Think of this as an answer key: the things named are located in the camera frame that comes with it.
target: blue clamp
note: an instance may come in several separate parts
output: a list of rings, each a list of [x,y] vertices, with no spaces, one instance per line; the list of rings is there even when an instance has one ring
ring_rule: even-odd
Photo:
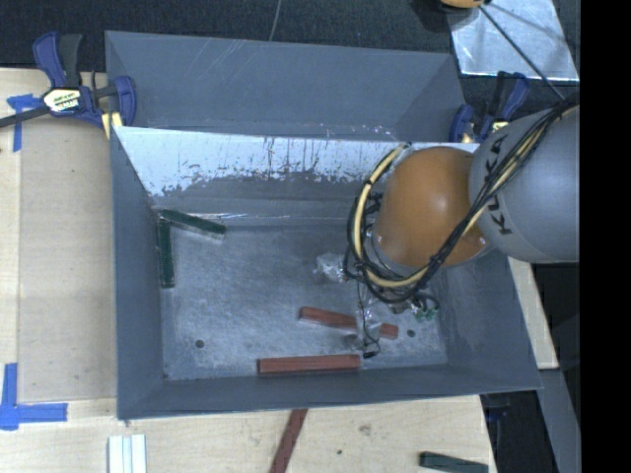
[[[4,367],[2,404],[0,404],[0,430],[15,431],[21,424],[34,422],[67,421],[68,403],[18,405],[18,365]]]
[[[17,95],[16,97],[8,97],[7,103],[16,111],[16,113],[22,112],[25,108],[39,108],[43,106],[43,101],[40,98],[34,97],[32,94]],[[22,149],[22,123],[17,122],[13,132],[13,152],[17,153]]]
[[[49,32],[42,35],[33,44],[33,56],[35,57],[37,68],[46,74],[51,88],[62,88],[67,83],[66,73],[61,63],[57,45],[59,38],[59,32]]]
[[[529,91],[530,82],[524,74],[498,72],[493,100],[488,104],[481,122],[473,123],[473,107],[464,103],[452,121],[449,141],[462,142],[464,134],[467,134],[477,143],[484,142],[493,129],[493,123],[498,119],[511,120],[516,110],[526,101]]]

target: brown wooden block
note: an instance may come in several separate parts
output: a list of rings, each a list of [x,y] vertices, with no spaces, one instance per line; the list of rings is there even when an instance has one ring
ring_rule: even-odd
[[[285,433],[280,440],[276,455],[274,456],[274,462],[269,470],[269,473],[285,473],[287,466],[289,465],[289,459],[291,459],[294,446],[298,440],[300,430],[303,428],[303,422],[307,417],[307,409],[302,408],[298,410],[292,410],[285,427]]]
[[[361,358],[357,354],[301,356],[295,358],[264,358],[256,362],[259,374],[340,372],[358,370]]]
[[[339,329],[353,330],[356,327],[355,317],[352,315],[325,310],[323,308],[314,308],[312,306],[303,306],[300,309],[299,318],[301,320],[308,320],[309,322]],[[384,322],[380,330],[380,336],[390,340],[398,338],[398,326]]]

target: wooden table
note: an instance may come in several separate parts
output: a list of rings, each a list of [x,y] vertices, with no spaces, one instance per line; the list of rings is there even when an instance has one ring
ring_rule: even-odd
[[[102,86],[105,77],[99,75],[98,81]],[[39,96],[46,89],[47,79],[37,70],[0,69],[0,116],[13,113],[5,103],[8,96]],[[66,423],[0,432],[0,472],[105,472],[107,438],[135,434],[146,435],[151,473],[267,471],[289,411],[132,422],[115,418],[114,356],[107,351],[113,338],[113,305],[107,301],[110,218],[103,216],[110,205],[95,203],[98,195],[109,201],[104,138],[87,124],[45,116],[24,125],[25,148],[14,153],[13,127],[0,130],[0,369],[17,361],[19,366],[31,363],[31,374],[21,378],[21,394],[37,401],[51,391],[69,394],[64,400],[70,400]],[[31,167],[39,166],[28,174],[28,190],[22,183],[24,153],[33,153],[27,156]],[[95,156],[100,161],[90,162]],[[72,206],[59,208],[71,195]],[[77,237],[90,222],[98,224]],[[25,233],[30,226],[36,229]],[[54,242],[46,231],[51,226]],[[537,364],[556,368],[529,265],[511,265]],[[30,390],[39,376],[56,380],[56,386]],[[418,466],[423,450],[483,462],[497,471],[479,397],[313,409],[289,471],[430,471]]]

